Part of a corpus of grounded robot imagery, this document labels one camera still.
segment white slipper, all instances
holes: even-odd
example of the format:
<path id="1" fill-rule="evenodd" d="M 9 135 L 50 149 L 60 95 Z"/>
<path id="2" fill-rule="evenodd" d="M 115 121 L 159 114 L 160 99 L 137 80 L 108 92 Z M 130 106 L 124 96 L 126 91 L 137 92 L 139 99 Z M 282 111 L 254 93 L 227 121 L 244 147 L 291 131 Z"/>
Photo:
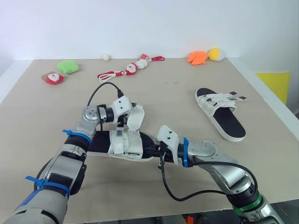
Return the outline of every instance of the white slipper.
<path id="1" fill-rule="evenodd" d="M 235 97 L 236 92 L 227 94 L 215 93 L 206 88 L 195 92 L 195 100 L 209 117 L 218 132 L 228 141 L 242 141 L 246 132 L 237 118 L 235 102 L 245 100 L 246 97 Z"/>

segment red plush toy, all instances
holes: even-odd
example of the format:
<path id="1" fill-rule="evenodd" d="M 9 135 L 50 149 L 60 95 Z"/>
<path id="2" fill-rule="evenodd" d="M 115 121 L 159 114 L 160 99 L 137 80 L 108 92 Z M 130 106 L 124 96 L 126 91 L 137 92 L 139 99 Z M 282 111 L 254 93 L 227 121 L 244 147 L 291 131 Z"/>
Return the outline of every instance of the red plush toy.
<path id="1" fill-rule="evenodd" d="M 43 75 L 42 79 L 50 85 L 57 85 L 64 80 L 64 76 L 59 75 L 52 71 L 52 72 L 49 72 L 49 73 Z"/>

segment blue ring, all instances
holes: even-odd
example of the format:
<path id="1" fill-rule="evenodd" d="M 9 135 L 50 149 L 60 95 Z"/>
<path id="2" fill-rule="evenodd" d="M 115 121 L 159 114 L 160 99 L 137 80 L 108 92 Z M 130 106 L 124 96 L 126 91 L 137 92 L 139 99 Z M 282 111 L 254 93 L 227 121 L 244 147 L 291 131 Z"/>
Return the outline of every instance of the blue ring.
<path id="1" fill-rule="evenodd" d="M 184 167 L 189 167 L 188 166 L 188 145 L 189 145 L 189 140 L 187 138 L 184 138 Z"/>
<path id="2" fill-rule="evenodd" d="M 91 139 L 85 134 L 82 134 L 82 133 L 79 133 L 79 132 L 72 132 L 71 130 L 65 130 L 65 129 L 62 132 L 66 133 L 69 136 L 76 135 L 76 136 L 83 137 L 89 142 L 89 146 L 92 144 Z"/>
<path id="3" fill-rule="evenodd" d="M 47 182 L 45 181 L 45 179 L 36 179 L 32 176 L 26 176 L 25 179 L 29 180 L 29 181 L 33 181 L 34 183 L 36 183 L 36 186 L 38 187 L 38 191 L 42 190 L 44 186 L 52 186 L 52 187 L 56 187 L 56 188 L 60 188 L 62 190 L 64 190 L 67 194 L 67 198 L 70 197 L 70 194 L 71 194 L 71 190 L 60 184 L 60 183 L 54 183 L 54 182 Z"/>

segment white table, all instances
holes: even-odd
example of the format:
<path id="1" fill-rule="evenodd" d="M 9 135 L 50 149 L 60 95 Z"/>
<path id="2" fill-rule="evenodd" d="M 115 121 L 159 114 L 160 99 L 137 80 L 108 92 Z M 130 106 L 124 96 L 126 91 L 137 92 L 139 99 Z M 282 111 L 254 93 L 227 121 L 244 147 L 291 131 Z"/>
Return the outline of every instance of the white table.
<path id="1" fill-rule="evenodd" d="M 66 139 L 61 130 L 71 129 L 79 121 L 90 94 L 99 84 L 96 75 L 121 70 L 132 61 L 78 60 L 80 71 L 67 75 L 57 86 L 47 85 L 40 76 L 55 71 L 59 60 L 31 63 L 0 105 L 0 222 L 32 191 L 33 184 L 24 177 L 36 175 Z M 252 83 L 250 75 L 245 77 Z M 166 124 L 181 140 L 187 137 L 190 141 L 216 142 L 220 150 L 254 172 L 261 193 L 270 203 L 299 198 L 299 142 L 293 135 L 296 129 L 289 130 L 265 102 L 266 98 L 229 60 L 192 66 L 185 59 L 167 59 L 151 63 L 135 76 L 114 78 L 113 82 L 132 101 L 144 106 L 140 130 L 149 136 L 154 138 L 159 127 Z M 195 103 L 194 91 L 199 87 L 216 92 L 236 91 L 248 98 L 238 103 L 236 112 L 247 131 L 243 141 L 228 142 L 218 134 Z M 103 87 L 93 102 L 109 104 L 115 98 L 113 88 Z M 80 192 L 69 200 L 65 223 L 231 208 L 226 197 L 213 194 L 174 201 L 163 187 L 157 159 L 133 163 L 88 157 L 86 164 L 85 180 Z M 209 174 L 199 168 L 167 164 L 165 169 L 169 186 L 177 196 L 218 188 Z"/>

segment yellow plush toy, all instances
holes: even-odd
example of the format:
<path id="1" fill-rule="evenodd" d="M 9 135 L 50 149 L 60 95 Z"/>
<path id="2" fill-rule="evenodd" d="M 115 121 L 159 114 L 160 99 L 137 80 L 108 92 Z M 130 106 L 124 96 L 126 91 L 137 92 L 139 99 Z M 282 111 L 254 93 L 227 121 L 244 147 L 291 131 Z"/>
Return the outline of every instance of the yellow plush toy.
<path id="1" fill-rule="evenodd" d="M 208 58 L 211 61 L 216 61 L 216 62 L 223 60 L 224 57 L 225 57 L 225 55 L 224 55 L 223 50 L 221 50 L 219 48 L 212 48 L 208 54 Z"/>

